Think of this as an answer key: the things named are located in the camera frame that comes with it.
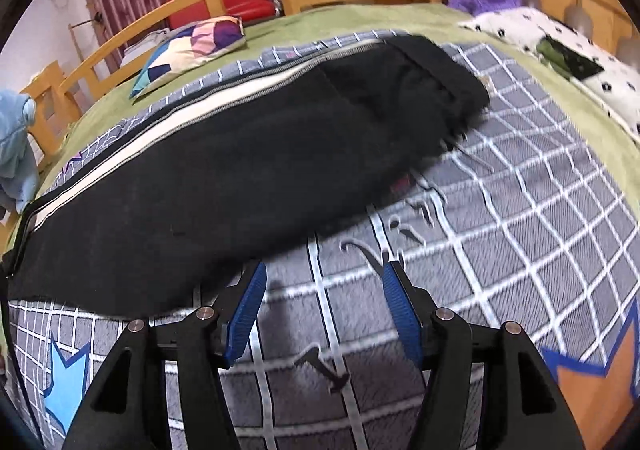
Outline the black pants with white stripe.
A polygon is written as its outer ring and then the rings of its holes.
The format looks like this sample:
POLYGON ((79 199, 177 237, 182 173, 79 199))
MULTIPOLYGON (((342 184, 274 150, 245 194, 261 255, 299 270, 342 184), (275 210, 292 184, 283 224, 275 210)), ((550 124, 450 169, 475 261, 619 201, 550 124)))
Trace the black pants with white stripe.
POLYGON ((420 35, 363 40, 160 109, 27 209, 11 300, 153 317, 384 198, 487 108, 420 35))

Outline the light blue cloth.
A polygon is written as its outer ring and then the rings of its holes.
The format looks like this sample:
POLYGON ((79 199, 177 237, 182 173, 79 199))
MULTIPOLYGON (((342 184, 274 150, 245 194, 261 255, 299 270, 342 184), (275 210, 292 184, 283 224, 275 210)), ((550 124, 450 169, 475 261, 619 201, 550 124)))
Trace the light blue cloth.
POLYGON ((1 91, 1 206, 22 214, 38 188, 38 170, 28 129, 37 105, 28 95, 1 91))

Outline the colourful geometric pillow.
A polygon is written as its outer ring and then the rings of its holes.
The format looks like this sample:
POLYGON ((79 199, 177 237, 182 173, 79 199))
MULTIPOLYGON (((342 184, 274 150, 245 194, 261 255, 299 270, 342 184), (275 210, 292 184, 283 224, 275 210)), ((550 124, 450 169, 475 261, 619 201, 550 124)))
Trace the colourful geometric pillow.
POLYGON ((137 100, 177 76, 243 47, 243 21, 223 16, 183 26, 149 55, 131 87, 129 98, 137 100))

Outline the green bed sheet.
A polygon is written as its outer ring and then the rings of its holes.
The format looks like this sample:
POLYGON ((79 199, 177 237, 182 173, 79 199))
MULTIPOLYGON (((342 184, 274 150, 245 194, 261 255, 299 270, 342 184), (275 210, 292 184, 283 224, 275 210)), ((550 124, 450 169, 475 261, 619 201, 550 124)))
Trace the green bed sheet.
POLYGON ((466 14, 439 4, 346 5, 321 7, 293 17, 250 26, 245 30, 246 44, 243 48, 186 72, 137 101, 129 99, 131 84, 127 82, 93 103, 68 131, 52 166, 41 176, 37 193, 46 192, 58 173, 64 170, 66 163, 102 132, 106 132, 123 118, 129 118, 150 104, 166 98, 192 80, 197 80, 229 63, 255 59, 263 50, 273 46, 297 46, 337 35, 369 30, 401 30, 422 34, 438 44, 486 43, 513 58, 536 78, 566 114, 579 135, 596 152, 620 190, 625 192, 632 211, 638 213, 639 149, 626 132, 576 86, 534 58, 486 34, 460 28, 458 23, 467 18, 466 14))

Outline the white dotted pillow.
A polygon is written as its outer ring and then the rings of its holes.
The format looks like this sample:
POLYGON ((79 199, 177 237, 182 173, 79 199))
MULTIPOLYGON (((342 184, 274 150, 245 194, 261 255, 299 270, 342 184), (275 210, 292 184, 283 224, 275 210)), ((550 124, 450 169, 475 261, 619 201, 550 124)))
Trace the white dotted pillow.
POLYGON ((639 73, 585 35, 528 7, 485 12, 459 25, 536 57, 639 140, 639 73))

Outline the red chair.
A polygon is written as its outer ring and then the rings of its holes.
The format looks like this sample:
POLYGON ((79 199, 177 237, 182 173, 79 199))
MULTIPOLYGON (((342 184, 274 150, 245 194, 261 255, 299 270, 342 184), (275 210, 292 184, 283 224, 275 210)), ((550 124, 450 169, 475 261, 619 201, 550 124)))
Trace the red chair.
MULTIPOLYGON (((277 17, 278 8, 273 0, 222 0, 226 14, 240 18, 244 24, 262 22, 277 17)), ((167 17, 168 28, 178 30, 192 22, 210 18, 206 2, 201 0, 167 17)))

